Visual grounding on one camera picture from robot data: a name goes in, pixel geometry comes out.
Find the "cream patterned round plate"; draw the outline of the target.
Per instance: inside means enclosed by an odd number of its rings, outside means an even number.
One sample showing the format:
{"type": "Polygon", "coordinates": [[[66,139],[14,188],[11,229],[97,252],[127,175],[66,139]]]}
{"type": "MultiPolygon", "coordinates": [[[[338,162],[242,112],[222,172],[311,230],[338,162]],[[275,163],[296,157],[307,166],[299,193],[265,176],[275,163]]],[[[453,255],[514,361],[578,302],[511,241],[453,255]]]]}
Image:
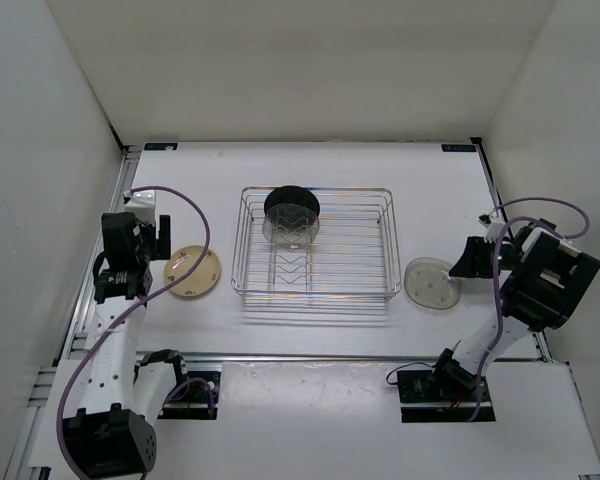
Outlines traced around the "cream patterned round plate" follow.
{"type": "MultiPolygon", "coordinates": [[[[181,278],[198,260],[202,251],[202,245],[189,245],[176,251],[164,266],[164,283],[171,284],[181,278]]],[[[193,299],[211,290],[220,276],[220,259],[209,249],[196,270],[185,280],[172,286],[170,292],[181,298],[193,299]]]]}

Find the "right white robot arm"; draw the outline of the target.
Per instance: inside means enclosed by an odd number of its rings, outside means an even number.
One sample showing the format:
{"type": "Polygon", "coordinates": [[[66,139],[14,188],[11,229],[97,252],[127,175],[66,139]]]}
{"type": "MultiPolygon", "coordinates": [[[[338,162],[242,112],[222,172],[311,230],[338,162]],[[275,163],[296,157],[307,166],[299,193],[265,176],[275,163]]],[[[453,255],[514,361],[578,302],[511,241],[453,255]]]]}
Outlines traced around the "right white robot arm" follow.
{"type": "Polygon", "coordinates": [[[440,399],[468,397],[491,363],[519,340],[572,316],[600,270],[600,260],[571,246],[542,220],[523,226],[510,241],[496,227],[467,239],[449,276],[490,279],[497,287],[495,318],[440,355],[429,387],[440,399]]]}

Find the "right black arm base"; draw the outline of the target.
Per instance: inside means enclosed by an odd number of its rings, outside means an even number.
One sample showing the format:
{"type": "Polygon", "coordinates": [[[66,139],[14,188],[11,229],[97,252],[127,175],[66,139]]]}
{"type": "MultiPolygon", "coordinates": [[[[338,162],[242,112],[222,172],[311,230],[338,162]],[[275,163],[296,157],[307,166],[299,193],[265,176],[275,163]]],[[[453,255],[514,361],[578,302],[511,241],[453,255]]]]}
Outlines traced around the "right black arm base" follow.
{"type": "Polygon", "coordinates": [[[385,382],[397,389],[402,424],[496,421],[485,380],[477,395],[475,386],[462,386],[448,376],[436,376],[434,367],[425,362],[410,362],[389,370],[385,382]]]}

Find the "clear glass plate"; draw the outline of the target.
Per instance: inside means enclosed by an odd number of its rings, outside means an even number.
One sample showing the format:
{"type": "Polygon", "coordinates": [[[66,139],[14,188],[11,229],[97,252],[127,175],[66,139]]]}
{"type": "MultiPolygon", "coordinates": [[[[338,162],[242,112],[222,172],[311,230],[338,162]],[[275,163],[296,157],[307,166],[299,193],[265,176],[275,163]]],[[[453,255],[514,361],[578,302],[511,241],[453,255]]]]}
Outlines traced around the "clear glass plate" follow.
{"type": "Polygon", "coordinates": [[[289,251],[307,250],[318,235],[320,222],[307,207],[280,204],[265,212],[262,233],[276,247],[289,251]]]}
{"type": "Polygon", "coordinates": [[[455,308],[461,298],[461,280],[450,276],[451,268],[449,262],[437,258],[411,260],[403,275],[408,300],[436,314],[455,308]]]}

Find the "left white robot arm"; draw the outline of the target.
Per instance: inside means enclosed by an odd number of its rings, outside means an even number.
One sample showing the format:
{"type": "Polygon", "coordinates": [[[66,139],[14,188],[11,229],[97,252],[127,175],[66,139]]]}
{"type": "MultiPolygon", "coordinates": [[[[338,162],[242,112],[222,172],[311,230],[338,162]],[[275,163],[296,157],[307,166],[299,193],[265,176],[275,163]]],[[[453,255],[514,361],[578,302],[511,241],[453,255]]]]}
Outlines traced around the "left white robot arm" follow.
{"type": "Polygon", "coordinates": [[[94,266],[94,344],[67,382],[56,434],[80,479],[145,475],[156,462],[155,423],[166,399],[186,395],[190,377],[175,350],[137,357],[150,297],[150,264],[171,254],[171,220],[101,217],[103,252],[94,266]]]}

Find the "black round plate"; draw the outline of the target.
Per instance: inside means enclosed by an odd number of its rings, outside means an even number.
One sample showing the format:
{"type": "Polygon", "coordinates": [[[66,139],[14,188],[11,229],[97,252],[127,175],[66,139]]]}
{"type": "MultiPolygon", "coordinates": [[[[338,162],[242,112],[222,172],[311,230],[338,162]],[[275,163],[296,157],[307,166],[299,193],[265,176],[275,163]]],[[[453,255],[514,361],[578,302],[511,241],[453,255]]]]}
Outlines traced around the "black round plate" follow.
{"type": "Polygon", "coordinates": [[[295,205],[312,211],[316,216],[320,215],[320,203],[314,193],[304,187],[297,185],[285,185],[273,189],[264,202],[264,212],[280,205],[295,205]]]}

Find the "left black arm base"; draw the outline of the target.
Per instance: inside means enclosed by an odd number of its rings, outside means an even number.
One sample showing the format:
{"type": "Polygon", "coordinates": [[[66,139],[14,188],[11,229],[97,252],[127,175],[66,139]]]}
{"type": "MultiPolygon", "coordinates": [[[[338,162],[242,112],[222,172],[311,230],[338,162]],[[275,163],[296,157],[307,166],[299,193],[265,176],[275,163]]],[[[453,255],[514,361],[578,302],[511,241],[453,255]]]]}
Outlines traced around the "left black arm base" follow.
{"type": "Polygon", "coordinates": [[[207,416],[216,414],[216,394],[210,380],[191,376],[184,357],[177,350],[164,349],[146,354],[136,365],[133,384],[135,412],[154,424],[165,405],[193,403],[201,397],[207,416]]]}

